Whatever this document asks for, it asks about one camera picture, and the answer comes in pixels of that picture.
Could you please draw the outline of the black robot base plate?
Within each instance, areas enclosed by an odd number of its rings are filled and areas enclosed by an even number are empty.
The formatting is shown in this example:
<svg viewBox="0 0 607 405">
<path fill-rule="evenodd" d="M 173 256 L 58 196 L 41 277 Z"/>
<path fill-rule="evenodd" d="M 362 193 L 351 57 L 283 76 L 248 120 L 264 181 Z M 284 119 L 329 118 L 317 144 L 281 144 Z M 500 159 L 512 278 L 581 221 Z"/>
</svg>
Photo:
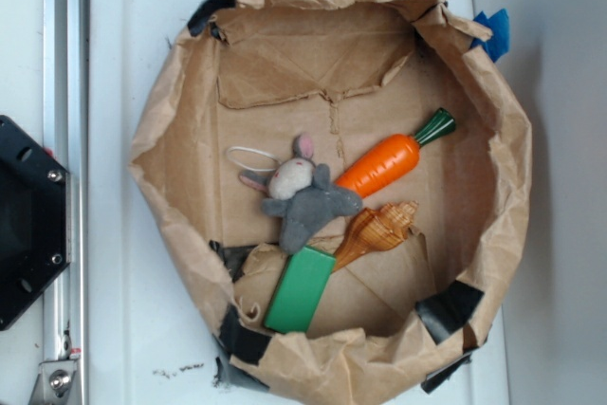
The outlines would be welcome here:
<svg viewBox="0 0 607 405">
<path fill-rule="evenodd" d="M 1 117 L 1 329 L 14 323 L 68 264 L 69 172 Z"/>
</svg>

